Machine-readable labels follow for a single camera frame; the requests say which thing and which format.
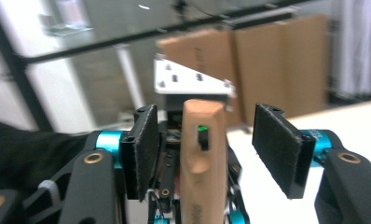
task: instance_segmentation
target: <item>black fabric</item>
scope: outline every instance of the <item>black fabric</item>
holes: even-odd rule
[[[82,150],[87,135],[18,130],[0,123],[0,189],[36,190]]]

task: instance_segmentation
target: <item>cardboard box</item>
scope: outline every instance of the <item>cardboard box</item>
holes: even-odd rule
[[[241,94],[234,62],[233,35],[230,31],[204,30],[160,40],[158,46],[166,59],[215,77],[228,79],[237,88],[238,97],[230,99],[233,112],[227,112],[227,127],[241,125]]]
[[[326,17],[314,15],[235,32],[243,110],[254,123],[256,103],[287,118],[325,109]]]

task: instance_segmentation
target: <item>white table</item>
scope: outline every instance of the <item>white table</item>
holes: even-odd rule
[[[344,106],[289,119],[297,129],[328,129],[343,146],[371,161],[371,102]],[[314,200],[323,168],[310,168],[303,199],[288,200],[256,155],[251,134],[227,134],[243,168],[240,187],[251,223],[318,223]]]

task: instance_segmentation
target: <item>black metal frame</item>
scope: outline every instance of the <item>black metal frame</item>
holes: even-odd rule
[[[46,112],[44,111],[41,102],[39,101],[27,75],[26,70],[30,64],[42,63],[47,61],[57,60],[63,57],[71,57],[80,53],[85,53],[91,50],[103,49],[111,47],[116,44],[131,42],[135,40],[141,40],[148,37],[154,37],[158,35],[165,35],[171,32],[176,32],[180,30],[186,30],[188,28],[201,26],[204,24],[212,24],[226,19],[237,18],[245,15],[250,15],[254,13],[264,12],[280,7],[288,7],[294,4],[308,2],[311,0],[287,0],[280,1],[274,4],[265,4],[259,7],[247,7],[244,9],[229,11],[219,15],[211,16],[209,18],[204,18],[196,21],[184,21],[181,24],[162,27],[153,29],[150,31],[142,32],[136,35],[128,35],[119,38],[114,38],[111,40],[82,46],[79,48],[68,49],[64,51],[59,51],[55,53],[50,53],[47,55],[37,56],[37,57],[23,57],[19,55],[12,47],[3,26],[0,24],[0,51],[2,52],[7,66],[9,68],[10,74],[14,77],[14,81],[17,83],[21,95],[23,96],[26,104],[28,105],[32,116],[36,122],[36,125],[41,131],[53,131],[52,125],[49,122]]]

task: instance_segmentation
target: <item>wooden stick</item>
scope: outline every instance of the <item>wooden stick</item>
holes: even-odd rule
[[[224,106],[188,100],[184,104],[180,150],[183,224],[224,223],[227,196],[227,151]],[[198,127],[208,127],[208,150],[201,150]]]

